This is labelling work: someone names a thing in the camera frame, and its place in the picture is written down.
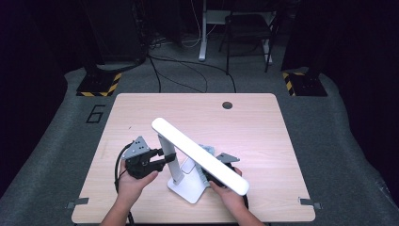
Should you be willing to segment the person's right hand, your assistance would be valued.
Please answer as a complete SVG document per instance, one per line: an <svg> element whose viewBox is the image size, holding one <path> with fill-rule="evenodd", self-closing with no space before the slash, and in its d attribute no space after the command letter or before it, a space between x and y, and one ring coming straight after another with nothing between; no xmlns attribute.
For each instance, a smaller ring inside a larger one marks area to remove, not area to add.
<svg viewBox="0 0 399 226"><path fill-rule="evenodd" d="M235 217L242 217L248 212L244 198L228 187L218 186L215 182L210 181L212 190L220 197L226 209Z"/></svg>

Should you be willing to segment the black striped stand base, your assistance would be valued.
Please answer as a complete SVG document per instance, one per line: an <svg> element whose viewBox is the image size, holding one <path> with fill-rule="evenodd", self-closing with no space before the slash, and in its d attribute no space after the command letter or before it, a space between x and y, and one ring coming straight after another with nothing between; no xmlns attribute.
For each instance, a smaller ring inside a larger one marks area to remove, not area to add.
<svg viewBox="0 0 399 226"><path fill-rule="evenodd" d="M282 76L291 96L327 96L318 78L310 78L304 73L283 73Z"/></svg>
<svg viewBox="0 0 399 226"><path fill-rule="evenodd" d="M111 96L120 81L120 73L105 73L99 76L85 76L76 90L77 96L106 97Z"/></svg>

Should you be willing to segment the person's left hand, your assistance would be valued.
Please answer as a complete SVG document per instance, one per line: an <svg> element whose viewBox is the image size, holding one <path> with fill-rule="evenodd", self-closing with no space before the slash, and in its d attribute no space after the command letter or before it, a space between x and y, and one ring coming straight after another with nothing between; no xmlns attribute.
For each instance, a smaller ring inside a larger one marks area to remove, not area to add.
<svg viewBox="0 0 399 226"><path fill-rule="evenodd" d="M142 190L149 185L158 176L155 170L142 179L132 177L126 169L125 161L120 162L120 176L118 180L118 197L119 202L132 206L140 197Z"/></svg>

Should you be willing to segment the white desk frame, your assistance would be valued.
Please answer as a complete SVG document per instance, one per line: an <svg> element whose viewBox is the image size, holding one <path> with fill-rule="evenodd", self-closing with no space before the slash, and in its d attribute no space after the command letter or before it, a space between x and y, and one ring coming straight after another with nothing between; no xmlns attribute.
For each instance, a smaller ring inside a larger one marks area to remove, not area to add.
<svg viewBox="0 0 399 226"><path fill-rule="evenodd" d="M225 25L225 18L231 14L250 14L246 12L234 13L227 10L210 10L207 8L207 0L202 0L202 27L200 34L200 49L199 49L199 61L206 59L207 51L207 25L208 24L223 24Z"/></svg>

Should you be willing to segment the black cabinet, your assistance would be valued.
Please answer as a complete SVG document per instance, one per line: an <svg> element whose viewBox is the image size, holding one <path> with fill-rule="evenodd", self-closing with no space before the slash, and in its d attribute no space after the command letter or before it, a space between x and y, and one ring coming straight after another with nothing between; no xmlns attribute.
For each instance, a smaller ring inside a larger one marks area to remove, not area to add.
<svg viewBox="0 0 399 226"><path fill-rule="evenodd" d="M133 0L82 0L104 63L141 64L145 51L136 28Z"/></svg>

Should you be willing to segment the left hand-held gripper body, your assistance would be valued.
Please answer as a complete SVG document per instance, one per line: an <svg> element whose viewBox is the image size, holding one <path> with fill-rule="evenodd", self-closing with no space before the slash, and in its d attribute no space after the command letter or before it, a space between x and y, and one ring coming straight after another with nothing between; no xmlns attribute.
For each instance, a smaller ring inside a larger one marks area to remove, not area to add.
<svg viewBox="0 0 399 226"><path fill-rule="evenodd" d="M132 142L127 151L122 155L127 172L136 179L142 179L155 171L151 162L151 148L143 137L138 137Z"/></svg>

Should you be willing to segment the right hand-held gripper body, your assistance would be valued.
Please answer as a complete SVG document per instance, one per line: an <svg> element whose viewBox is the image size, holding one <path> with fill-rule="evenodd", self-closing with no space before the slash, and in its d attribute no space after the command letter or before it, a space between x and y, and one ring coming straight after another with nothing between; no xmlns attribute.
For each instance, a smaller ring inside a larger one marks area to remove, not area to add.
<svg viewBox="0 0 399 226"><path fill-rule="evenodd" d="M219 160L221 163L223 163L228 168L230 168L231 170L235 170L235 167L232 164L234 162L240 161L240 159L238 157L230 155L228 153L221 153L216 157L216 159ZM225 187L225 185L223 183L221 183L218 179L215 178L215 176L210 174L208 171L206 171L205 169L201 169L201 170L208 182L212 181L217 186Z"/></svg>

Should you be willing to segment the white desk lamp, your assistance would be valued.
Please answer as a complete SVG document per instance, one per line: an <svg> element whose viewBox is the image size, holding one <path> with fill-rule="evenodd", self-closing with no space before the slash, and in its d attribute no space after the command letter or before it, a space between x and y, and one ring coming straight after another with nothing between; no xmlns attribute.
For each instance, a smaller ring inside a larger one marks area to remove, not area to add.
<svg viewBox="0 0 399 226"><path fill-rule="evenodd" d="M175 159L168 163L171 174L168 188L184 200L196 203L206 189L206 178L199 175L196 166L203 168L238 195L247 194L248 181L205 151L168 121L157 118L152 122L152 129L158 134L164 154L175 156Z"/></svg>

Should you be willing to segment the grey metal table bracket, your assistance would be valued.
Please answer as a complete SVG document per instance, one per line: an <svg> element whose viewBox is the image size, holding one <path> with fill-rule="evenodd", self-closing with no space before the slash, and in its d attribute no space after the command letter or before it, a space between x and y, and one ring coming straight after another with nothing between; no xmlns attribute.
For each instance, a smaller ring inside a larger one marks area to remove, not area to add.
<svg viewBox="0 0 399 226"><path fill-rule="evenodd" d="M323 205L320 202L314 202L312 199L306 199L298 197L298 202L301 205L312 206L314 209L323 209Z"/></svg>
<svg viewBox="0 0 399 226"><path fill-rule="evenodd" d="M70 201L66 205L66 209L73 209L76 205L88 204L88 198L78 198Z"/></svg>

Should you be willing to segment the black chair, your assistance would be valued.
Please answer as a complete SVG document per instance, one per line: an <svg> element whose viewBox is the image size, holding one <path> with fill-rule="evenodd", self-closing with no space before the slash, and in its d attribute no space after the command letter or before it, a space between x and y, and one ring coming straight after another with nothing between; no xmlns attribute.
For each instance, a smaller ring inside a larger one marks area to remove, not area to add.
<svg viewBox="0 0 399 226"><path fill-rule="evenodd" d="M222 50L226 49L226 74L230 73L230 61L232 57L243 57L244 54L233 54L231 46L234 43L254 43L255 48L263 47L265 69L268 71L274 39L277 35L279 19L275 15L272 19L266 20L262 14L231 14L225 18L225 32L219 45Z"/></svg>

